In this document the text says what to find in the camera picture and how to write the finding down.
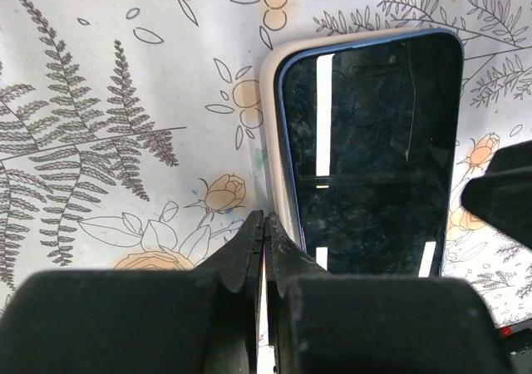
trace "phone case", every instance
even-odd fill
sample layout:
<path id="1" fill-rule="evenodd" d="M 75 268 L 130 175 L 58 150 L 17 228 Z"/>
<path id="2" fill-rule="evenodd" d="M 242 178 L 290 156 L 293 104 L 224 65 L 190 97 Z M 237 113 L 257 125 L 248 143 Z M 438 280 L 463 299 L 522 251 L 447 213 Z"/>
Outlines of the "phone case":
<path id="1" fill-rule="evenodd" d="M 294 53 L 316 47 L 335 46 L 347 42 L 360 42 L 368 39 L 389 37 L 401 33 L 414 32 L 412 29 L 387 29 L 384 31 L 360 32 L 350 35 L 334 37 L 320 37 L 316 39 L 288 42 L 276 47 L 266 57 L 260 72 L 260 95 L 264 114 L 264 129 L 268 148 L 269 171 L 272 184 L 273 204 L 281 223 L 288 236 L 299 245 L 301 240 L 296 213 L 291 204 L 288 192 L 290 190 L 288 173 L 283 162 L 281 145 L 279 142 L 278 119 L 275 99 L 275 77 L 281 63 Z"/>

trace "orange rose illustration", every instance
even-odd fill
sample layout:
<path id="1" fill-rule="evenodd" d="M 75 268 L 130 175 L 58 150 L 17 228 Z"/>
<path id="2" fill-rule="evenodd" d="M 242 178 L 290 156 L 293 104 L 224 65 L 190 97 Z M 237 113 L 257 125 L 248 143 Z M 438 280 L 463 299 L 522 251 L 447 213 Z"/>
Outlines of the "orange rose illustration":
<path id="1" fill-rule="evenodd" d="M 495 133 L 488 133 L 478 141 L 473 140 L 473 150 L 461 164 L 468 164 L 471 171 L 482 168 L 490 163 L 499 143 L 500 138 Z"/>
<path id="2" fill-rule="evenodd" d="M 122 270 L 190 270 L 194 265 L 180 253 L 164 249 L 164 252 L 131 253 L 121 260 L 115 269 Z"/>
<path id="3" fill-rule="evenodd" d="M 235 175 L 223 175 L 208 189 L 205 205 L 216 212 L 239 206 L 246 196 L 246 184 Z"/>
<path id="4" fill-rule="evenodd" d="M 484 221 L 459 207 L 449 217 L 446 239 L 456 241 L 471 231 L 482 229 L 485 225 Z"/>

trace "phone screen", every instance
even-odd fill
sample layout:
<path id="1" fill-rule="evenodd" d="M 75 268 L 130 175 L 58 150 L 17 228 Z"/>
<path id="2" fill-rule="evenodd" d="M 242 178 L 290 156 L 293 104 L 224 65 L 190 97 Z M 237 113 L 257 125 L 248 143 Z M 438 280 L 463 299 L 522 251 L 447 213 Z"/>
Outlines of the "phone screen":
<path id="1" fill-rule="evenodd" d="M 285 62 L 278 117 L 295 216 L 328 271 L 439 273 L 461 72 L 447 32 Z"/>

